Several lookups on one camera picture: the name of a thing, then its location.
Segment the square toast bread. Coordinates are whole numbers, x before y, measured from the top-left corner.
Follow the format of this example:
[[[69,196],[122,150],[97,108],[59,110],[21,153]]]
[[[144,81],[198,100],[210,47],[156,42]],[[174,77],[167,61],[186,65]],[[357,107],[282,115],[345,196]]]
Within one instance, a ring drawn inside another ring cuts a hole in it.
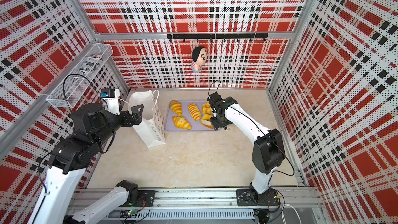
[[[213,128],[213,125],[211,123],[211,117],[212,117],[212,115],[204,114],[202,119],[201,119],[201,125],[213,130],[214,128]]]

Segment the long ridged bread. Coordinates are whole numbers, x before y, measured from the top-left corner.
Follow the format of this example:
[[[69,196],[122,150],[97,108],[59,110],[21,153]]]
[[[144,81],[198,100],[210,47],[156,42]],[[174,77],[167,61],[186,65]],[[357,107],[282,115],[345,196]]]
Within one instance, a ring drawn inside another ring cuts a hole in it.
[[[195,103],[190,103],[188,105],[188,111],[194,121],[198,121],[202,118],[201,111]]]

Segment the white paper bag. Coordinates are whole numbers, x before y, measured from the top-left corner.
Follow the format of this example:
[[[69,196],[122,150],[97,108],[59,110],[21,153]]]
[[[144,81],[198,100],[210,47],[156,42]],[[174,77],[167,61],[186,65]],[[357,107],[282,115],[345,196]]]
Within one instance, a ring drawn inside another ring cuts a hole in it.
[[[129,106],[143,104],[142,123],[133,128],[148,148],[164,145],[164,118],[158,106],[159,90],[134,92],[129,98]]]

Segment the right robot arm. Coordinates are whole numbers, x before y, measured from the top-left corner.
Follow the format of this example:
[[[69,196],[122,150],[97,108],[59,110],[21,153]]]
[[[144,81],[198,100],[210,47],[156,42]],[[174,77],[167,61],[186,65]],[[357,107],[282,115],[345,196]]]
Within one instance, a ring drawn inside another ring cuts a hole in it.
[[[210,122],[215,130],[227,129],[234,124],[253,144],[252,162],[256,173],[250,187],[258,195],[267,192],[271,188],[273,173],[286,158],[282,134],[277,129],[261,125],[232,97],[223,99],[215,92],[208,96],[207,101],[214,114]]]

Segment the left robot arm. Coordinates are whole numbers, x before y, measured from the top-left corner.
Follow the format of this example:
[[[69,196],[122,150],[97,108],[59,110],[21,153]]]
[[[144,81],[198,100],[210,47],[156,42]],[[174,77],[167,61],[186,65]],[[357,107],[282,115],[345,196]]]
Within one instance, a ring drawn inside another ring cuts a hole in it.
[[[114,114],[100,103],[90,103],[71,113],[73,132],[49,153],[49,169],[44,188],[29,219],[30,224],[96,224],[115,208],[139,200],[138,185],[123,180],[106,196],[85,209],[68,215],[67,209],[77,184],[91,160],[105,151],[116,132],[142,122],[144,106]]]

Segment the round bundt bread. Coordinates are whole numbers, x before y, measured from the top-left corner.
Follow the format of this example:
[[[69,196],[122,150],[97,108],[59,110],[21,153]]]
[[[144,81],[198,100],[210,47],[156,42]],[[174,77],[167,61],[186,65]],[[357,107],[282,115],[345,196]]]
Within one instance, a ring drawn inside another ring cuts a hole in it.
[[[208,102],[202,105],[202,113],[207,115],[212,115],[212,108]]]

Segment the lavender tray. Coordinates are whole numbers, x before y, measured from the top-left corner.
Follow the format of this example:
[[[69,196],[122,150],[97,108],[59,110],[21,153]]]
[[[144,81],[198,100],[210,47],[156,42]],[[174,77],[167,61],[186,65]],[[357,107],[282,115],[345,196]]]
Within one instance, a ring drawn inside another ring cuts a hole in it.
[[[166,131],[214,131],[213,112],[205,100],[172,100],[165,121]]]

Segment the croissant back left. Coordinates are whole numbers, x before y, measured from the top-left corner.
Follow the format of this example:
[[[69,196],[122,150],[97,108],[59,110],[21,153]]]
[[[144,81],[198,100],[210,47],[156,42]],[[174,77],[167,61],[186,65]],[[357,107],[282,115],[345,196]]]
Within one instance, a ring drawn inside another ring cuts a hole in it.
[[[177,115],[182,116],[182,104],[180,102],[171,101],[170,109]]]

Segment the croissant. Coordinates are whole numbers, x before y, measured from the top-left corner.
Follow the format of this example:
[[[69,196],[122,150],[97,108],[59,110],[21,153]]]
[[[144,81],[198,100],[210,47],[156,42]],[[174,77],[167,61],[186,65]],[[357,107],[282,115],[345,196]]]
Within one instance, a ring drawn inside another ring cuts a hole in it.
[[[179,129],[191,130],[192,126],[189,121],[183,116],[173,116],[172,121],[174,126]]]
[[[170,109],[177,115],[182,116],[182,104],[180,102],[171,101]]]

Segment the croissant front left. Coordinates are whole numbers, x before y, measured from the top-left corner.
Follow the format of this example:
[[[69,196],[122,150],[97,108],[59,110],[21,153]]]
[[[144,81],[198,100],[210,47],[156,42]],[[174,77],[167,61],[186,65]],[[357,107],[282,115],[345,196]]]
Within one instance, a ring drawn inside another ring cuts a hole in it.
[[[183,116],[173,116],[172,121],[174,126],[179,129],[191,130],[192,126],[189,121]]]

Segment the hanging doll toy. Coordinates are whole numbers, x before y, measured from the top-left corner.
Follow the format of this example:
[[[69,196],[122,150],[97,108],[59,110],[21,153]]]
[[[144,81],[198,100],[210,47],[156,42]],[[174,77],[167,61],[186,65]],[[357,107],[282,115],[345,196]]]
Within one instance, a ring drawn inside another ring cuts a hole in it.
[[[191,54],[191,58],[192,58],[192,63],[191,63],[192,71],[195,73],[199,73],[202,70],[202,66],[207,61],[208,58],[207,49],[201,46],[194,48]]]

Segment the can in basket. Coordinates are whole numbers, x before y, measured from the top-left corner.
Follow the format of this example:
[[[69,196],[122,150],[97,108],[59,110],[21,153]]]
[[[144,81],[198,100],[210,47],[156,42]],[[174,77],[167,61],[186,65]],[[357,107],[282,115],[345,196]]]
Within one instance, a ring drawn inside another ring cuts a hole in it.
[[[86,76],[94,72],[102,61],[102,55],[100,53],[94,53],[86,57],[85,61],[79,68],[80,74]]]

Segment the black hook rail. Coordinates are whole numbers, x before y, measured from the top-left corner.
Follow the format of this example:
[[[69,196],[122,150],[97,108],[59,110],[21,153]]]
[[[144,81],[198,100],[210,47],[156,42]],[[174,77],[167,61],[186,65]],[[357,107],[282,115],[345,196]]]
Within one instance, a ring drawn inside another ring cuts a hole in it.
[[[208,34],[167,34],[169,40],[199,39],[267,39],[268,33],[208,33]]]

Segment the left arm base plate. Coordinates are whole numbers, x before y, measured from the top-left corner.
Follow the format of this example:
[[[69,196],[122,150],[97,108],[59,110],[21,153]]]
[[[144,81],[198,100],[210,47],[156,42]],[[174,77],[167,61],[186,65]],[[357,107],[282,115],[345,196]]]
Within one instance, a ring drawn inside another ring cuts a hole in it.
[[[123,205],[123,207],[152,207],[155,193],[155,190],[135,190],[132,193],[129,193],[127,202]]]

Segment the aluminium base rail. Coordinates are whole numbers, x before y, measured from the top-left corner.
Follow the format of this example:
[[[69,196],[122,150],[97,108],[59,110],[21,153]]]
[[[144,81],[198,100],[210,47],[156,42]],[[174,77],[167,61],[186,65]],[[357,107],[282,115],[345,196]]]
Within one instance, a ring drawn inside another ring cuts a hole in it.
[[[112,223],[134,222],[136,220],[254,220],[266,217],[276,224],[281,218],[281,211],[290,220],[290,214],[301,214],[300,221],[305,224],[327,224],[323,204],[318,191],[313,187],[276,187],[279,197],[278,207],[238,206],[236,190],[246,187],[216,188],[142,188],[155,190],[153,206],[115,208],[101,221]],[[90,206],[106,196],[111,189],[76,190],[67,209],[71,215]]]

